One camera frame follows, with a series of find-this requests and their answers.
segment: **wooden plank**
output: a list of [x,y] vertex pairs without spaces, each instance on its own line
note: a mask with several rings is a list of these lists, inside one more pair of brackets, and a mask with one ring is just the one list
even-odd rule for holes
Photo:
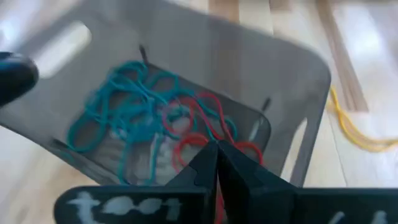
[[338,76],[340,78],[343,94],[348,110],[369,111],[368,104],[364,98],[358,78],[345,47],[344,40],[340,34],[331,4],[324,1],[316,1],[319,18],[325,29],[326,36],[333,59],[335,61]]

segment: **yellow yarn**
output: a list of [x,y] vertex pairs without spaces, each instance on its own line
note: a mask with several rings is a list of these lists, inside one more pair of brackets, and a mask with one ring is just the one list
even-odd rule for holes
[[373,139],[365,136],[353,124],[348,117],[347,112],[343,111],[337,99],[336,90],[331,87],[330,95],[333,102],[334,109],[338,116],[338,122],[345,136],[355,145],[365,149],[369,152],[384,152],[392,146],[398,145],[398,139]]

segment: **light wood floor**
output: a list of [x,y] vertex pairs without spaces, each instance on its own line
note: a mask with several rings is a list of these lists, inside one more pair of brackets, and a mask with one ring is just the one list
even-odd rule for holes
[[[3,0],[0,48],[39,32],[79,0]],[[358,127],[375,138],[398,136],[398,3],[394,1],[172,0],[185,7],[290,40],[317,52]],[[283,178],[289,179],[297,131]],[[95,184],[38,145],[0,128],[0,223],[53,223],[52,205],[66,189]],[[398,187],[397,150],[373,154],[343,136],[325,110],[306,187]]]

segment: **black object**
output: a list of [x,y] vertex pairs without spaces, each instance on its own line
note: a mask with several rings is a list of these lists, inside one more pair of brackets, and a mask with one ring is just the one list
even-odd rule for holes
[[0,52],[0,106],[28,92],[38,79],[37,67],[29,58]]
[[55,221],[58,224],[213,223],[217,173],[228,223],[398,221],[396,189],[296,188],[226,141],[207,144],[165,187],[68,190],[55,204]]

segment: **gray plastic basket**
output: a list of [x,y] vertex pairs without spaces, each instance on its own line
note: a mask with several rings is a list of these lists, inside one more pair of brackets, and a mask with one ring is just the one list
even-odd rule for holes
[[[277,175],[297,127],[306,118],[290,179],[294,185],[303,184],[330,86],[328,67],[314,53],[158,0],[83,1],[18,52],[33,55],[73,21],[82,21],[89,28],[91,43],[54,77],[39,80],[31,92],[3,108],[3,126],[40,144],[99,183],[117,183],[111,169],[90,157],[71,162],[59,142],[64,142],[86,96],[99,87],[109,68],[126,60],[140,60],[137,46],[142,44],[152,64],[249,108],[260,110],[270,98],[266,117],[272,133],[264,162]],[[227,114],[240,113],[241,108],[251,111],[246,106],[224,106]],[[252,125],[251,115],[243,115],[235,122]]]

